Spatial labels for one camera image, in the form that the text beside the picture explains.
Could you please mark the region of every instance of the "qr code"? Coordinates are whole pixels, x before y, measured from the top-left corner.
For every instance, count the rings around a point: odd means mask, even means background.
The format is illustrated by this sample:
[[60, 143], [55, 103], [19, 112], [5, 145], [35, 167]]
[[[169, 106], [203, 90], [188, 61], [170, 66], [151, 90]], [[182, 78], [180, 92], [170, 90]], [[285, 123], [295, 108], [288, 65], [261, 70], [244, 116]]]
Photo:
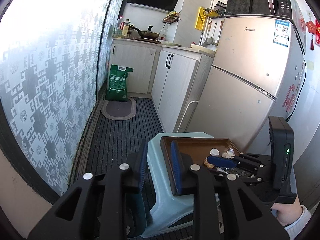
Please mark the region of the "qr code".
[[283, 33], [289, 33], [289, 27], [282, 27], [282, 32]]

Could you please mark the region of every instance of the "microwave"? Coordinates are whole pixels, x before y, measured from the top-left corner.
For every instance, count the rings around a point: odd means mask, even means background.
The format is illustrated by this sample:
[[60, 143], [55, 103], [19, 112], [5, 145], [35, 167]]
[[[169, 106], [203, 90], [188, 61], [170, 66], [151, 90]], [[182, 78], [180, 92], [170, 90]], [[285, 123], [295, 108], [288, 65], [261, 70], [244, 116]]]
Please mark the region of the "microwave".
[[228, 0], [225, 17], [263, 16], [290, 21], [295, 29], [301, 51], [305, 54], [306, 23], [296, 0]]

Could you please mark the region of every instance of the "silver screw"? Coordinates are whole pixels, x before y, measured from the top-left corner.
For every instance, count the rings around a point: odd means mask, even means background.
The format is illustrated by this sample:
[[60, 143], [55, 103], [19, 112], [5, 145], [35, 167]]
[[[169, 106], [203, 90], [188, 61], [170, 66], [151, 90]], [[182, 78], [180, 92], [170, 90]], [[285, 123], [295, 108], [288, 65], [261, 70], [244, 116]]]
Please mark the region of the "silver screw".
[[233, 174], [233, 173], [229, 173], [227, 175], [227, 178], [228, 178], [228, 180], [236, 180], [237, 176], [235, 174]]
[[190, 166], [190, 169], [191, 169], [192, 171], [199, 171], [200, 166], [199, 166], [198, 164], [192, 164], [192, 165]]
[[83, 174], [84, 179], [92, 179], [92, 177], [93, 177], [93, 174], [91, 172], [87, 172]]
[[119, 168], [120, 168], [121, 170], [125, 171], [125, 170], [129, 169], [130, 166], [129, 166], [128, 163], [121, 163], [121, 164], [119, 165]]

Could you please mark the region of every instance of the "floor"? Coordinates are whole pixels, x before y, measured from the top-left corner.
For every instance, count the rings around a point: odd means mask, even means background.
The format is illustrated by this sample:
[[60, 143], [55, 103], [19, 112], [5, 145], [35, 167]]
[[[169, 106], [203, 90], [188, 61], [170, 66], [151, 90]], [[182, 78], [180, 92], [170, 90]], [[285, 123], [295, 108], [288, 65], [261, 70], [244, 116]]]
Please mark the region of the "floor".
[[[114, 165], [122, 163], [128, 154], [138, 151], [143, 139], [150, 141], [156, 134], [163, 132], [152, 100], [134, 99], [137, 102], [137, 114], [129, 120], [114, 121], [100, 113], [88, 156], [87, 172], [93, 174], [108, 172]], [[156, 202], [150, 172], [146, 172], [142, 196], [146, 211], [149, 212]], [[192, 215], [189, 215], [174, 225], [191, 220]], [[134, 240], [186, 240], [190, 239], [191, 235], [192, 226], [152, 238], [138, 237]]]

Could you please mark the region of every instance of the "oval floor mat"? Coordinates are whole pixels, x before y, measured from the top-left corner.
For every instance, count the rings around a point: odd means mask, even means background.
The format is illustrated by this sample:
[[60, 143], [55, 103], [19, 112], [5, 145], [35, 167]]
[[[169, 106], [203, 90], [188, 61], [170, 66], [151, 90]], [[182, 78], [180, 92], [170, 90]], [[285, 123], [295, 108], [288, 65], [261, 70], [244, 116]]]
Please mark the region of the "oval floor mat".
[[131, 97], [128, 97], [127, 102], [105, 100], [101, 112], [106, 118], [111, 120], [128, 120], [136, 115], [137, 102]]

